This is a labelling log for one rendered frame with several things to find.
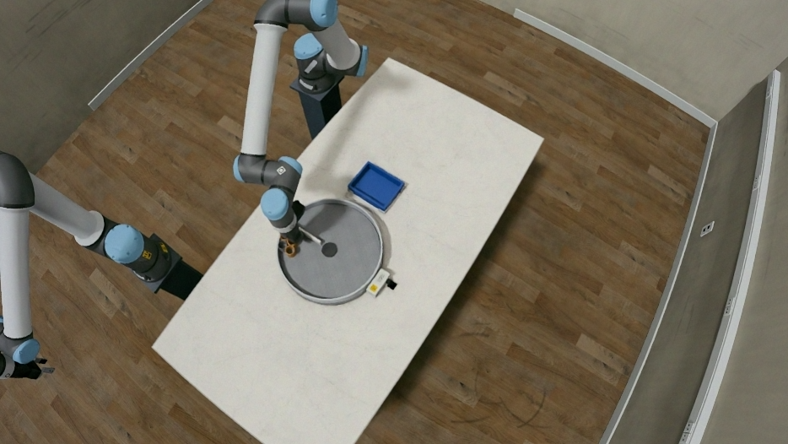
table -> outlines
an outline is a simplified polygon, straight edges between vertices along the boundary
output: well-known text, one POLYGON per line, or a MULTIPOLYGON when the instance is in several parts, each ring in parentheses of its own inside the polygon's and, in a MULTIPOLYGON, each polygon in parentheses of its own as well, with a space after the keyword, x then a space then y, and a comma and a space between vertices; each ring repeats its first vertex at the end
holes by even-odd
POLYGON ((362 203, 398 284, 322 306, 296 295, 256 210, 154 349, 265 444, 358 440, 455 294, 542 138, 388 59, 299 157, 297 198, 362 203), (347 186, 369 160, 406 182, 386 213, 347 186), (232 363, 230 373, 223 363, 232 363))

blue tray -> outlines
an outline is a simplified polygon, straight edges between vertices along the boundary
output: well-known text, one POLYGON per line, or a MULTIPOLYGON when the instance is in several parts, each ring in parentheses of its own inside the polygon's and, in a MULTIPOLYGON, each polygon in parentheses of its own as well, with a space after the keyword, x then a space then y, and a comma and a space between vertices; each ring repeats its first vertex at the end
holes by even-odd
POLYGON ((386 211, 404 187, 405 182, 371 162, 348 184, 350 191, 380 211, 386 211))

dark gray disc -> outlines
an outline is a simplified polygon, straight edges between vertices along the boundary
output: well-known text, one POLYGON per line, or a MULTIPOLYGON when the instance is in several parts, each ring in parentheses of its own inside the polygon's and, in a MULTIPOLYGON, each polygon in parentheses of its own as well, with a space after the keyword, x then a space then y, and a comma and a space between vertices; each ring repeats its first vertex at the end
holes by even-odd
POLYGON ((355 203, 327 199, 308 205, 300 225, 320 237, 308 237, 295 257, 278 253, 284 277, 296 292, 320 304, 342 304, 361 296, 381 268, 381 231, 355 203))

white baseboard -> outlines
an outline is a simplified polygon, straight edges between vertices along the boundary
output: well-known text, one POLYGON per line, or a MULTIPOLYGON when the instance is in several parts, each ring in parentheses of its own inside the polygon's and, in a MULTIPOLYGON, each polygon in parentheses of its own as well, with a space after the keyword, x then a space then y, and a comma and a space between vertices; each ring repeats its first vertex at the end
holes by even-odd
POLYGON ((649 357, 649 353, 651 352, 651 346, 654 345, 656 333, 659 331, 660 325, 662 324, 662 318, 665 316, 665 310, 667 310, 667 303, 670 302, 673 287, 676 285, 678 271, 682 266, 684 253, 687 251, 689 237, 692 235, 695 216, 698 213, 698 206, 700 204, 700 197, 703 194, 703 187, 706 183, 706 175, 709 172, 709 163, 711 161, 711 153, 714 150, 714 141, 716 139, 716 135, 717 125, 715 124, 711 127, 711 131, 709 132, 709 141, 706 143, 706 152, 703 156, 703 163, 700 166, 700 175, 698 176, 698 183, 695 185, 695 194, 693 195, 692 204, 689 207, 687 222, 684 223, 682 240, 678 244, 678 250, 676 251, 676 258, 673 260, 671 273, 668 275, 665 289, 662 291, 660 305, 656 308, 654 320, 651 322, 651 327, 649 328, 649 332, 645 337, 643 348, 640 349, 638 360, 635 361, 632 373, 629 375, 627 387, 624 388, 621 398, 618 400, 618 405, 616 405, 616 409, 613 411, 613 416, 607 423, 607 428, 602 434, 602 439, 599 440, 599 444, 609 444, 610 440, 613 438, 613 433, 615 433, 616 429, 618 428, 618 423, 621 421, 623 412, 626 410, 629 400, 632 398, 634 387, 637 385, 638 379, 640 379, 640 374, 643 372, 643 367, 645 366, 645 362, 649 357))
POLYGON ((99 93, 88 103, 88 106, 94 111, 104 103, 104 100, 112 94, 113 91, 121 86, 124 80, 128 79, 135 69, 139 68, 148 57, 152 56, 157 49, 159 49, 167 40, 172 37, 180 28, 189 23, 189 20, 205 9, 213 0, 199 0, 197 4, 189 8, 175 23, 171 24, 164 32, 162 32, 150 45, 146 46, 142 52, 137 54, 125 68, 123 68, 99 93))
POLYGON ((711 411, 717 399, 717 393, 722 385, 722 378, 728 366, 728 360, 733 351, 733 341, 742 319, 744 301, 753 276, 755 255, 758 252, 761 225, 764 222, 766 196, 769 192, 769 173, 772 166, 772 153, 775 150, 775 133, 777 126, 777 109, 780 98, 780 72, 773 71, 769 75, 769 85, 766 89, 766 105, 764 108, 764 123, 761 127, 760 149, 758 150, 758 163, 755 170, 755 183, 750 197, 747 214, 747 223, 744 225, 742 247, 733 274, 731 291, 728 293, 725 312, 722 315, 720 330, 711 351, 709 365, 706 367, 703 382, 698 390, 692 412, 684 429, 684 436, 680 444, 700 444, 706 426, 711 418, 711 411))
POLYGON ((615 69, 623 76, 627 77, 628 79, 633 80, 635 83, 643 86, 647 90, 651 91, 652 93, 659 95, 662 99, 667 100, 672 105, 676 106, 679 110, 686 112, 692 118, 702 122, 707 127, 713 127, 717 121, 711 118, 709 115, 704 113, 703 111, 699 110, 698 108, 692 106, 689 102, 682 99, 681 97, 673 94, 672 92, 668 91, 664 87, 660 86, 657 82, 647 78, 645 75, 638 73, 634 69, 624 65, 623 63, 619 62, 618 60, 608 56, 602 51, 599 51, 595 47, 585 43, 584 41, 569 35, 562 30, 556 28, 555 26, 544 22, 536 17, 521 11, 520 9, 515 9, 515 18, 520 19, 527 24, 533 26, 534 28, 559 39, 563 43, 566 43, 575 49, 584 52, 585 54, 594 57, 596 60, 608 65, 610 68, 615 69))

gray wall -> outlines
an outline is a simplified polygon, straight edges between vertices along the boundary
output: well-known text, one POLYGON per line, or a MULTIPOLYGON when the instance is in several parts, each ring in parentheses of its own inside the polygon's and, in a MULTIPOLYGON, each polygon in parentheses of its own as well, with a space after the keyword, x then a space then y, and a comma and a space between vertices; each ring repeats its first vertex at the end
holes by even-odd
POLYGON ((0 6, 0 150, 38 171, 88 102, 197 0, 7 0, 0 6))
POLYGON ((720 120, 788 57, 786 0, 481 0, 606 52, 720 120))
POLYGON ((742 245, 765 96, 764 80, 718 124, 693 232, 651 353, 613 435, 616 444, 681 439, 709 363, 742 245), (701 238, 701 227, 712 220, 714 230, 701 238))
POLYGON ((731 360, 703 442, 788 441, 788 61, 769 194, 731 360))

